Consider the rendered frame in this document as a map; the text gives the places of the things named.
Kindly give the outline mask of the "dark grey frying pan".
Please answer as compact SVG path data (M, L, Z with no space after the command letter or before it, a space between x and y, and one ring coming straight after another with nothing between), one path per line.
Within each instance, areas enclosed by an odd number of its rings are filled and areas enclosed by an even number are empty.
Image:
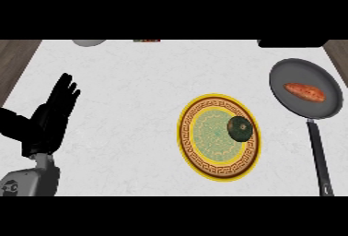
M342 108L339 84L326 70L304 59L279 61L270 70L272 93L291 112L307 119L320 196L334 196L316 120L331 118Z

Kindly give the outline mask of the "grey round bowl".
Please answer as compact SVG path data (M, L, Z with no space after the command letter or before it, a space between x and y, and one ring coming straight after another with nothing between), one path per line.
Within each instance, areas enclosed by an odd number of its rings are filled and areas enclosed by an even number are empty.
M74 44L81 47L93 47L104 43L106 40L73 40Z

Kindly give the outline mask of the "orange sweet potato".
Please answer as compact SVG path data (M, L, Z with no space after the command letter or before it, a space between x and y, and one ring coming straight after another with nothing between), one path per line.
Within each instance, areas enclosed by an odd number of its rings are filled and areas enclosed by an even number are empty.
M326 95L323 91L311 85L301 83L286 83L283 87L286 91L303 100L317 103L326 101Z

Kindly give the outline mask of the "dark green round vegetable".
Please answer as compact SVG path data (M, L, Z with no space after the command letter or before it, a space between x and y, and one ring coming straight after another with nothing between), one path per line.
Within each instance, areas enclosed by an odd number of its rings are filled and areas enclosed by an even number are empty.
M235 116L227 123L227 132L236 142L247 142L252 137L252 123L242 116Z

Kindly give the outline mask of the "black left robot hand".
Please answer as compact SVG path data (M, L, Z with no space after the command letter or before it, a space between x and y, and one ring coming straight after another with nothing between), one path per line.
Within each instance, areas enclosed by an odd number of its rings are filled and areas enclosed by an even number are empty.
M52 155L61 148L80 95L77 86L73 76L64 73L47 102L39 106L30 119L0 108L0 134L22 143L22 156L27 158L37 153Z

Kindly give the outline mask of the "yellow brown patterned plate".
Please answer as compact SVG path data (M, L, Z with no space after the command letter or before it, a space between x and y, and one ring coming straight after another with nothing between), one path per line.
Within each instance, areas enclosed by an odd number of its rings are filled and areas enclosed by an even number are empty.
M252 136L236 142L227 123L236 116L252 124ZM241 179L252 170L261 154L261 131L248 107L223 94L205 94L185 106L177 123L177 142L195 172L217 182Z

